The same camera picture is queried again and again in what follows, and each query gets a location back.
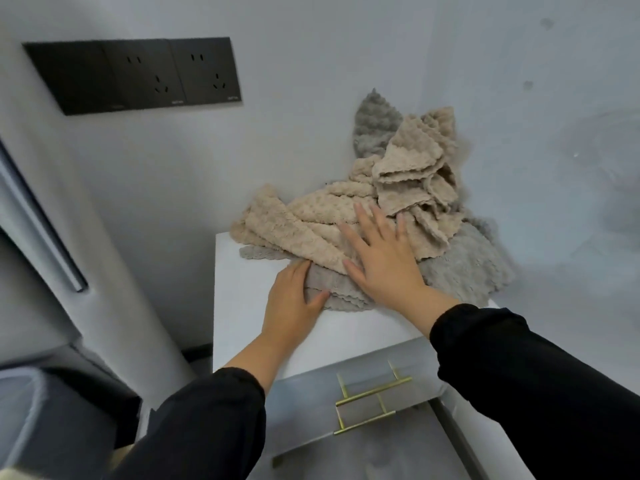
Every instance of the hand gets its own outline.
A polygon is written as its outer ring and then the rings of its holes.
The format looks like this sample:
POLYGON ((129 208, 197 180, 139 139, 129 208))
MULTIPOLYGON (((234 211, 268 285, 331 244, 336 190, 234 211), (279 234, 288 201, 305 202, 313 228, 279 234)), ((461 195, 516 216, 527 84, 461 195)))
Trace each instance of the hand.
POLYGON ((438 317, 459 300, 424 284, 404 215, 398 215, 394 232, 377 205, 371 206, 373 221, 360 203, 354 209, 367 242, 347 224, 340 224, 340 230, 360 256, 364 271, 345 259, 347 273, 376 303, 404 315, 428 338, 438 317))
POLYGON ((305 302, 304 284, 311 261, 295 261, 278 273, 269 291, 262 335, 290 354, 307 338, 316 324, 329 291, 305 302))
POLYGON ((398 215, 394 232, 377 205, 371 206, 375 222, 362 204, 354 204, 354 209, 368 243, 347 224, 339 225, 364 265, 363 272, 352 261, 344 260, 347 273, 376 303, 404 315, 406 304, 425 286, 409 244, 404 216, 398 215))

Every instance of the right hand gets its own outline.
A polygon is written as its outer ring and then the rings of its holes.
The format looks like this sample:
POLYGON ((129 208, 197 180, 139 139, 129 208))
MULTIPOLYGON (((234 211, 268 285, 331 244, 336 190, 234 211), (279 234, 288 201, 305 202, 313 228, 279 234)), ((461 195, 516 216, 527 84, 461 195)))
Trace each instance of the right hand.
POLYGON ((377 205, 371 206, 374 221, 362 204, 354 204, 354 209, 367 242, 349 225, 339 227, 359 254, 364 271, 345 259, 347 273, 376 303, 407 317, 408 308, 426 285, 409 244, 404 216, 398 215, 394 232, 377 205))

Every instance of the power socket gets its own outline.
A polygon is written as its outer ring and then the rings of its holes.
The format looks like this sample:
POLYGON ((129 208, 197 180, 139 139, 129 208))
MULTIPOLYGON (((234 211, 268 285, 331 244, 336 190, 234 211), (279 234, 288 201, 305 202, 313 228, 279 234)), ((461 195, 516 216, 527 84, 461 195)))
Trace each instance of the power socket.
POLYGON ((169 42, 187 104, 242 101, 229 37, 169 42))
POLYGON ((168 40, 109 40, 103 47, 130 109, 186 103, 168 40))

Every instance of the finger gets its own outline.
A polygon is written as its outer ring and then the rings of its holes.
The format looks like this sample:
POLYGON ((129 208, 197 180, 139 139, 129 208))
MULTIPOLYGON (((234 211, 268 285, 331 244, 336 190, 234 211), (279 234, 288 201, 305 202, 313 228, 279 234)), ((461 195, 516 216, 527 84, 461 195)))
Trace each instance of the finger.
POLYGON ((353 246, 353 249, 355 249, 359 256, 362 258, 364 254, 366 254, 366 252, 369 250, 369 246, 367 245, 367 243, 364 242, 360 235, 353 230, 353 227, 348 224, 340 223, 338 224, 338 229, 340 229, 340 232, 343 234, 343 236, 347 238, 347 241, 353 246))
POLYGON ((389 224, 387 222, 387 217, 382 209, 380 209, 377 205, 370 205, 369 208, 373 213, 373 217, 376 220, 376 225, 378 226, 378 231, 382 236, 382 239, 385 241, 393 241, 396 238, 396 234, 391 230, 389 224))
POLYGON ((362 204, 360 202, 356 202, 353 204, 353 208, 356 211, 358 222, 360 223, 360 227, 362 227, 362 231, 364 232, 369 245, 373 245, 374 243, 382 240, 382 237, 380 237, 380 233, 378 232, 378 227, 373 224, 371 218, 364 211, 362 204))
POLYGON ((329 291, 324 290, 318 293, 316 297, 309 302, 308 307, 311 308, 311 310, 313 311, 314 318, 318 316, 320 312, 322 312, 322 309, 324 308, 324 304, 329 299, 330 295, 331 293, 329 293, 329 291))
POLYGON ((343 259, 342 263, 344 268, 347 270, 349 277, 364 290, 367 286, 367 277, 364 275, 362 270, 349 259, 343 259))
POLYGON ((307 272, 309 271, 309 267, 311 266, 311 261, 305 260, 302 261, 302 264, 296 268, 293 272, 293 279, 296 282, 304 283, 305 277, 307 276, 307 272))
POLYGON ((396 238, 403 244, 409 242, 409 236, 406 233, 406 217, 402 212, 396 217, 396 238))

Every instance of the pile of towels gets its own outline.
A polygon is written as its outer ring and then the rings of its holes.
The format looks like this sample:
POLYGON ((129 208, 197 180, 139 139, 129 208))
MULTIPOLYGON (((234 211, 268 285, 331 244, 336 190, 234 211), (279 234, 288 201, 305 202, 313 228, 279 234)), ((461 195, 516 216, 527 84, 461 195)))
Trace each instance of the pile of towels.
POLYGON ((403 117, 375 90, 360 104, 353 134, 357 160, 345 181, 284 204, 265 185, 232 225, 247 259, 313 261, 305 282, 312 298, 331 291, 325 308, 359 311, 372 300, 346 275, 342 260, 358 263, 355 250, 336 224, 346 222, 362 234, 353 209, 377 204, 395 228, 402 213, 409 241, 425 282, 466 303, 484 306, 492 291, 513 279, 493 242, 487 221, 470 217, 459 201, 453 108, 403 117))

